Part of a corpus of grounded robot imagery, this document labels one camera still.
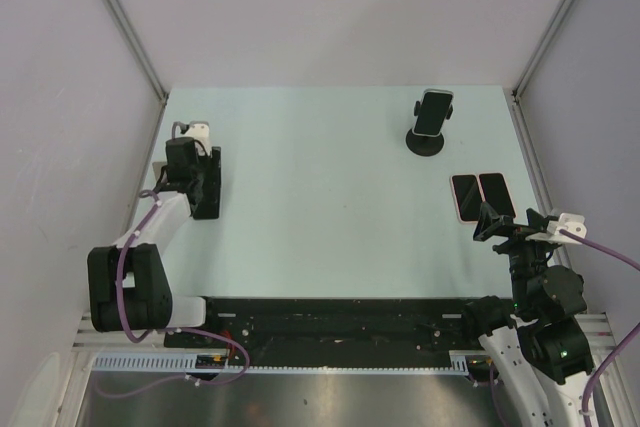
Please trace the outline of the black phone stand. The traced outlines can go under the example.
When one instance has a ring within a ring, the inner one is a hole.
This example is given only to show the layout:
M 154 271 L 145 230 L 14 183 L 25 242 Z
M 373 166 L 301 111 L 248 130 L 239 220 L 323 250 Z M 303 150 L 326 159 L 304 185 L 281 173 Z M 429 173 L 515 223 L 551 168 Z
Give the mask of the black phone stand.
M 213 220 L 220 217 L 221 184 L 221 150 L 213 147 L 210 156 L 200 162 L 196 171 L 192 190 L 192 216 L 195 220 Z

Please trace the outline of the pink phone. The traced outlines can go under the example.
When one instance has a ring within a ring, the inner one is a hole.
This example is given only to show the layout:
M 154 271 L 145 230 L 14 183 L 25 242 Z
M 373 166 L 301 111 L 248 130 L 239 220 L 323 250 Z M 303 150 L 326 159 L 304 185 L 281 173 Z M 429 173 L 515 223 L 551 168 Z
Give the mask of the pink phone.
M 473 174 L 454 175 L 451 185 L 459 220 L 463 223 L 477 222 L 483 202 L 478 177 Z
M 499 214 L 516 216 L 514 204 L 502 173 L 482 173 L 479 175 L 484 200 Z

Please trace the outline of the white silver phone stand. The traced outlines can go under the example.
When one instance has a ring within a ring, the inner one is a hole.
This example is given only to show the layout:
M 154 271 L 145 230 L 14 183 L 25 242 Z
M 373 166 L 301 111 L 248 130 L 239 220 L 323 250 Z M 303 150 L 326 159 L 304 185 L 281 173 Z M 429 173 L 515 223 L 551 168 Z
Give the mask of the white silver phone stand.
M 167 163 L 166 162 L 153 162 L 152 163 L 153 175 L 155 178 L 155 185 L 162 186 L 168 181 L 167 178 Z

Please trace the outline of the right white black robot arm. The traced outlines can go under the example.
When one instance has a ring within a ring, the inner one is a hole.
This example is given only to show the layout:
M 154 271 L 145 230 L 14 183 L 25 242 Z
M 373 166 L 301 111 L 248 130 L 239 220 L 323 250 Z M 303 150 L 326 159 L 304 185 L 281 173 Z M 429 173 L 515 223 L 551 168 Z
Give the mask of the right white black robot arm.
M 595 426 L 594 402 L 586 387 L 595 370 L 585 332 L 577 321 L 587 309 L 583 277 L 549 261 L 563 244 L 586 237 L 584 217 L 543 216 L 527 222 L 499 214 L 482 202 L 473 238 L 503 238 L 493 251 L 507 256 L 512 301 L 486 296 L 465 305 L 461 335 L 483 348 L 491 378 L 500 378 L 523 426 Z

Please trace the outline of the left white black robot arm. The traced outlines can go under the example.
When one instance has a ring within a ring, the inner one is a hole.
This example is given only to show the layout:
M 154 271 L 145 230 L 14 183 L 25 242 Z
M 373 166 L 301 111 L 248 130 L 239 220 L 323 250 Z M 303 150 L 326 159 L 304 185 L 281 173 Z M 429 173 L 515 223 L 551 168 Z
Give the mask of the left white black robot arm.
M 202 297 L 171 292 L 162 254 L 189 220 L 220 216 L 221 152 L 202 138 L 165 143 L 166 164 L 156 185 L 140 193 L 152 201 L 142 220 L 114 243 L 87 256 L 90 316 L 98 332 L 123 332 L 138 343 L 150 332 L 186 328 L 197 345 L 214 344 L 221 323 Z

